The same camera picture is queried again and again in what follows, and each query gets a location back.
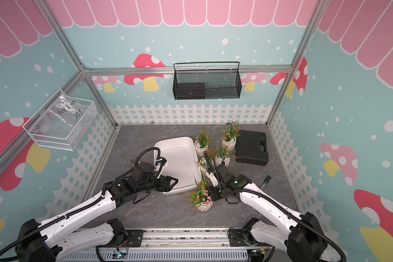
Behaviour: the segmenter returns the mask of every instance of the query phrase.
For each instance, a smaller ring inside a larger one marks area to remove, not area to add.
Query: black toolbox
[[[236,161],[240,163],[267,165],[267,134],[241,130],[236,141]]]

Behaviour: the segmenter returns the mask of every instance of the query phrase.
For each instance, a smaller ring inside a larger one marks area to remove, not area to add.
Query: white flower pot
[[[199,207],[197,207],[198,210],[200,211],[208,211],[212,207],[212,203],[209,203],[208,205],[201,203]]]
[[[195,140],[195,151],[197,156],[204,156],[204,151],[208,149],[208,145],[204,148],[200,148],[200,145],[198,143],[198,140]]]
[[[219,165],[221,164],[221,162],[222,162],[222,159],[216,156],[215,159],[214,159],[214,164],[215,164],[215,166],[219,166]],[[224,165],[225,165],[226,167],[228,167],[228,165],[230,165],[230,158],[229,158],[229,157],[227,157],[227,158],[224,160]]]
[[[227,150],[229,150],[231,152],[236,147],[236,138],[232,138],[230,140],[230,142],[226,142],[225,140],[221,140],[221,144],[223,145],[223,147],[227,146]]]

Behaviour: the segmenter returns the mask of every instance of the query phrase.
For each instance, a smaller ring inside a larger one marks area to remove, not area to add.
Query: potted artificial plant
[[[230,150],[228,149],[228,146],[223,146],[222,144],[218,144],[217,142],[217,147],[214,150],[214,164],[215,166],[219,166],[222,161],[224,161],[224,165],[228,167],[230,164]]]
[[[198,188],[190,193],[187,199],[193,203],[191,207],[200,211],[208,211],[212,207],[212,199],[208,194],[208,181],[205,177],[201,177],[201,182],[195,179],[195,184]]]
[[[208,135],[208,130],[199,131],[199,136],[195,140],[195,151],[197,156],[203,156],[204,151],[208,149],[208,144],[211,141],[211,136]]]
[[[228,150],[231,152],[236,147],[236,138],[240,135],[239,131],[241,126],[239,125],[239,119],[235,122],[231,122],[225,130],[223,130],[223,137],[221,138],[221,144],[227,146]]]

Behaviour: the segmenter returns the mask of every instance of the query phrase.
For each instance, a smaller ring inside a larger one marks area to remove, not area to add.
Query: yellow mushroom stem
[[[287,90],[287,97],[288,97],[289,99],[293,98],[293,91],[294,91],[294,88],[295,88],[295,83],[294,83],[294,81],[292,81],[291,84],[290,84],[290,87],[289,87],[288,90]]]
[[[246,87],[243,91],[252,92],[253,90],[255,90],[255,82],[250,82],[246,84]]]
[[[154,76],[147,77],[143,80],[144,82],[144,91],[152,92],[160,89],[159,85],[156,82],[156,78]]]

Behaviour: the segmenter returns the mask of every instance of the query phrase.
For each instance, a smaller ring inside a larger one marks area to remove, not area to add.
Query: white polka dot
[[[22,178],[23,177],[23,173],[25,172],[25,164],[26,163],[21,163],[21,164],[16,166],[16,168],[15,168],[15,175],[18,178]]]
[[[361,209],[372,221],[376,222],[378,225],[380,224],[380,218],[378,217],[377,212],[369,207],[364,207]]]
[[[345,164],[346,164],[346,158],[343,157],[343,156],[341,156],[341,157],[339,158],[339,164],[345,165]]]
[[[387,122],[384,124],[384,129],[385,129],[387,132],[393,132],[393,120],[387,121]]]
[[[384,167],[390,167],[390,162],[387,161],[387,160],[384,160],[384,161],[383,161],[383,166],[384,166]]]
[[[345,182],[348,186],[352,186],[352,179],[350,177],[345,177]]]
[[[23,125],[23,123],[25,122],[23,120],[23,117],[17,117],[17,118],[11,118],[9,119],[9,122],[15,126],[15,127],[20,127],[21,125]]]
[[[380,201],[382,203],[382,205],[390,212],[393,213],[393,202],[391,202],[390,200],[387,200],[386,198],[382,198],[380,197]]]

